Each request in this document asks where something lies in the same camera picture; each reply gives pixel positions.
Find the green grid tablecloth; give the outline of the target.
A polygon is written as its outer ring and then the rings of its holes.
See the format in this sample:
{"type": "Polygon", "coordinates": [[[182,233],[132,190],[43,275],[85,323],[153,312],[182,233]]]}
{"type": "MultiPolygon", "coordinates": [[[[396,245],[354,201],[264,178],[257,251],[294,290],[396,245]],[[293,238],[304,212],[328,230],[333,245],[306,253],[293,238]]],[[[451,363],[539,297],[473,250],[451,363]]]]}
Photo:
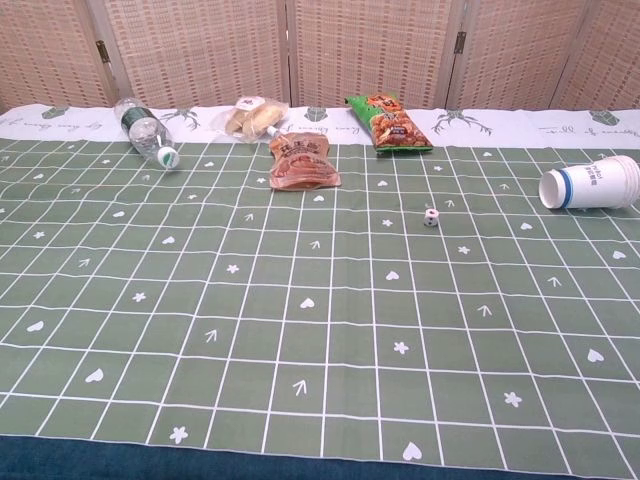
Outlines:
{"type": "Polygon", "coordinates": [[[166,173],[109,109],[0,115],[0,436],[640,480],[640,202],[537,195],[640,161],[640,110],[416,111],[433,151],[380,157],[295,108],[309,192],[214,116],[160,112],[166,173]]]}

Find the brown spouted food pouch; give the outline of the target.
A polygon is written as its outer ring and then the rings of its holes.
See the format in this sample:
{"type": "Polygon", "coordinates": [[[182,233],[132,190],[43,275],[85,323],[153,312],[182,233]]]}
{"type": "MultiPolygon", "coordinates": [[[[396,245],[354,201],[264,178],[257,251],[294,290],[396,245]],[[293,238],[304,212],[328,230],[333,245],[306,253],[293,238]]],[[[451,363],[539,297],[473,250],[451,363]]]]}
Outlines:
{"type": "Polygon", "coordinates": [[[304,191],[338,187],[341,177],[329,162],[328,138],[319,133],[279,134],[269,148],[274,156],[270,186],[277,191],[304,191]]]}

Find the green snack bag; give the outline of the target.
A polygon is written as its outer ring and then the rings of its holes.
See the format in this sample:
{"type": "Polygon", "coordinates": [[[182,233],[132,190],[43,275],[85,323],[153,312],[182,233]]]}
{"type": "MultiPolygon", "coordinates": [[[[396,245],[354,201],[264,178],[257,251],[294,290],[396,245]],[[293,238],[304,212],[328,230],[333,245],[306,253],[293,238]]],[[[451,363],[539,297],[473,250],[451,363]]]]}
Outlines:
{"type": "Polygon", "coordinates": [[[393,95],[357,95],[345,98],[358,120],[368,129],[378,154],[395,151],[428,152],[431,141],[393,95]]]}

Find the clear bag of bread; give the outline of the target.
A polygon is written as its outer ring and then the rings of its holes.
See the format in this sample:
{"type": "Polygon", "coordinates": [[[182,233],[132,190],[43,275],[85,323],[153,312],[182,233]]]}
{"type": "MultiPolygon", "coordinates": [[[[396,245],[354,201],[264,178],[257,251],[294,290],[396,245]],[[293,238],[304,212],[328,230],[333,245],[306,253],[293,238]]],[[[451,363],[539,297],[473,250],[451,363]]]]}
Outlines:
{"type": "Polygon", "coordinates": [[[264,136],[275,137],[289,110],[287,103],[260,96],[240,97],[222,114],[221,132],[228,137],[253,143],[264,136]]]}

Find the clear plastic water bottle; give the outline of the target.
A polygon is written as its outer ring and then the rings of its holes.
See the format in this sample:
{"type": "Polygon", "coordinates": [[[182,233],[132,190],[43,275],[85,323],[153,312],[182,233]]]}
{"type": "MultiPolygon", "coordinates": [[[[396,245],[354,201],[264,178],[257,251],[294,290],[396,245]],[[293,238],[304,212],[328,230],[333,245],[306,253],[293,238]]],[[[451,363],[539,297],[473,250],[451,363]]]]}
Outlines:
{"type": "Polygon", "coordinates": [[[134,149],[149,162],[172,170],[180,157],[167,127],[141,101],[128,97],[114,105],[114,113],[134,149]]]}

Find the woven bamboo folding screen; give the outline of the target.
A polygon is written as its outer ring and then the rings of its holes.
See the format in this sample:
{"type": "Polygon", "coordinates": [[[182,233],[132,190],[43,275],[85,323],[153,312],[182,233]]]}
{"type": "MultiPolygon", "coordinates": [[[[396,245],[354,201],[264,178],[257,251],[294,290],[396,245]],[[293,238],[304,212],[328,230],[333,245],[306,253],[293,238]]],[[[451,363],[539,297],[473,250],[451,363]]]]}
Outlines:
{"type": "Polygon", "coordinates": [[[376,93],[409,108],[640,108],[640,0],[0,0],[0,112],[376,93]]]}

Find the white paper cup blue band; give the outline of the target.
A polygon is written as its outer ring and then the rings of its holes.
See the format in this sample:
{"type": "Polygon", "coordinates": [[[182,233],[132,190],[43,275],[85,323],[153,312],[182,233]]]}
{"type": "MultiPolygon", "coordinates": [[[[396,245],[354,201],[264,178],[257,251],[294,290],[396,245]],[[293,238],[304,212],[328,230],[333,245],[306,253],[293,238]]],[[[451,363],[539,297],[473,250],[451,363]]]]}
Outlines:
{"type": "Polygon", "coordinates": [[[640,166],[616,155],[545,172],[538,187],[548,209],[627,208],[640,199],[640,166]]]}

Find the dark blue table cover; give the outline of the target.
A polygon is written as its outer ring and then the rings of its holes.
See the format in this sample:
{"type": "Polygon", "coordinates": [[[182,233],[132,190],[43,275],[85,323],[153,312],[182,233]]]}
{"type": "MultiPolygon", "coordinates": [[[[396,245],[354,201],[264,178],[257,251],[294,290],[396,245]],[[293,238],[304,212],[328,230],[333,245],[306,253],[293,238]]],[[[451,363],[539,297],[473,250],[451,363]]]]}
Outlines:
{"type": "Polygon", "coordinates": [[[580,480],[565,475],[0,436],[0,480],[580,480]]]}

